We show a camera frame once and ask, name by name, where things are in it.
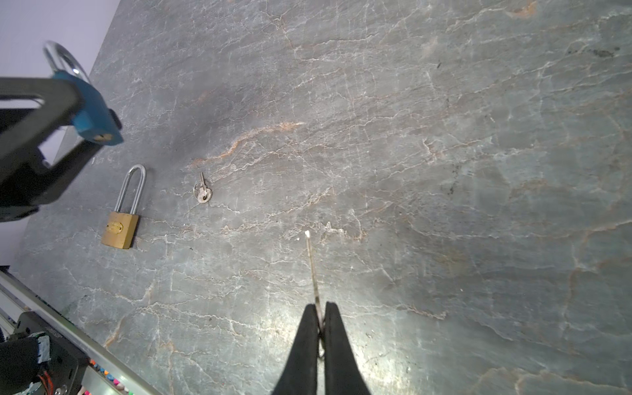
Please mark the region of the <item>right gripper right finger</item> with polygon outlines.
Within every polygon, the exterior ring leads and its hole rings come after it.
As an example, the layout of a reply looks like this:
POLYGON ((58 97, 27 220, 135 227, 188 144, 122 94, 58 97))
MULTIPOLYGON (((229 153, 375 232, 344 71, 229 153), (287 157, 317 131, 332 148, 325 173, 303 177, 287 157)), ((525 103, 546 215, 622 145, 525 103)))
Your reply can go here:
POLYGON ((325 393, 370 395, 347 337, 338 306, 326 303, 324 317, 325 393))

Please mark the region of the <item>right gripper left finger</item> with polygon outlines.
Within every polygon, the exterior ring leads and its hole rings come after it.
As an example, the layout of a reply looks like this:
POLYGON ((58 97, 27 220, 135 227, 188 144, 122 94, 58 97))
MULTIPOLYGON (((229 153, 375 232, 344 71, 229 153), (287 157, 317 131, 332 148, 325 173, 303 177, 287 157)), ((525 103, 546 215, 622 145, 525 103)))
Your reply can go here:
POLYGON ((314 304, 304 308, 286 366, 272 394, 317 393, 319 357, 319 321, 314 304))

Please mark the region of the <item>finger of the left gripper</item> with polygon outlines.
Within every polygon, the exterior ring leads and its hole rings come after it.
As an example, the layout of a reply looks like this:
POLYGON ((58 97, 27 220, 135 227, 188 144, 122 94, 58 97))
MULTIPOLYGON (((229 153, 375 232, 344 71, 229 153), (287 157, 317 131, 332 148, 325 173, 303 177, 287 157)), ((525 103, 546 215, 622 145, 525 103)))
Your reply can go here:
MULTIPOLYGON (((74 115, 63 126, 72 126, 74 115)), ((104 146, 82 138, 77 146, 52 165, 45 163, 41 149, 36 148, 14 172, 1 171, 1 221, 14 222, 29 217, 42 206, 59 199, 87 162, 104 146)))
POLYGON ((33 109, 1 110, 1 171, 12 173, 31 151, 82 107, 79 90, 68 81, 52 78, 3 77, 1 100, 40 99, 33 109))

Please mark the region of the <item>blue padlock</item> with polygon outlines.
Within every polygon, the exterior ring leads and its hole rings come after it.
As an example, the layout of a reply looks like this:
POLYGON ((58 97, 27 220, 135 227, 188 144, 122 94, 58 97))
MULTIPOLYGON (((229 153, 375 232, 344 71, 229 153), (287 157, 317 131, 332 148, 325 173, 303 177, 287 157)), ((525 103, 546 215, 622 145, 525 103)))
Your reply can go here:
POLYGON ((47 41, 43 51, 53 71, 52 79, 70 82, 83 100, 80 110, 72 117, 72 126, 77 134, 84 140, 105 146, 123 143, 122 123, 92 85, 88 73, 77 59, 54 41, 47 41))

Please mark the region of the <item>brass padlock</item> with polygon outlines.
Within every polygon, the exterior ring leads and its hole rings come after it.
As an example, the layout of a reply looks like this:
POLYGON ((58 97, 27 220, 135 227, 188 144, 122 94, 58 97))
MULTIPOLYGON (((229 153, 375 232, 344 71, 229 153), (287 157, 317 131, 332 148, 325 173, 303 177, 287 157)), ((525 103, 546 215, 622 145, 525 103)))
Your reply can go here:
POLYGON ((136 229, 138 227, 138 205, 143 193, 144 185, 146 182, 146 167, 141 164, 132 166, 123 179, 123 184, 118 194, 118 198, 115 204, 115 210, 110 213, 108 222, 105 227, 105 233, 101 237, 102 245, 106 245, 119 250, 128 250, 135 236, 136 229), (129 182, 133 174, 138 171, 140 179, 138 187, 136 188, 136 194, 134 195, 133 202, 129 212, 122 212, 123 201, 128 191, 129 182))

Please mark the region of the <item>small silver key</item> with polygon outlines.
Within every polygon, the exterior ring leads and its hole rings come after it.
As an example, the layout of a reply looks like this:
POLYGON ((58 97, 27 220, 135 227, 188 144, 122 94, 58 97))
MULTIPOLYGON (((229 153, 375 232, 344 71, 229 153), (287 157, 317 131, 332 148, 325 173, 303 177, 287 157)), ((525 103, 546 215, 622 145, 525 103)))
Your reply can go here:
POLYGON ((209 202, 212 198, 212 190, 206 184, 203 173, 200 173, 200 181, 194 189, 194 195, 199 203, 209 202))

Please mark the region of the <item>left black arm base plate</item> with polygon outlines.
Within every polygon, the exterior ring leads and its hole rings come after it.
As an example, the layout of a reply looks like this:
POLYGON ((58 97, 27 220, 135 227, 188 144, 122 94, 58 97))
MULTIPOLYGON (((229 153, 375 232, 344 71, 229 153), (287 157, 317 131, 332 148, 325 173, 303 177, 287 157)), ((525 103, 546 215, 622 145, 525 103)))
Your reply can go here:
POLYGON ((2 394, 78 394, 88 362, 52 319, 1 314, 2 394))

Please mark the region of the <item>aluminium front rail frame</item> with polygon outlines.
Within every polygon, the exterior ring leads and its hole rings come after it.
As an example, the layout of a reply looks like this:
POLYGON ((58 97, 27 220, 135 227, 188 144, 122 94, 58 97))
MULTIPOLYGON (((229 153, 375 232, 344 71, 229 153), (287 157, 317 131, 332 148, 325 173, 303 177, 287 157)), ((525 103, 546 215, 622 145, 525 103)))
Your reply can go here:
POLYGON ((158 394, 1 267, 2 394, 158 394))

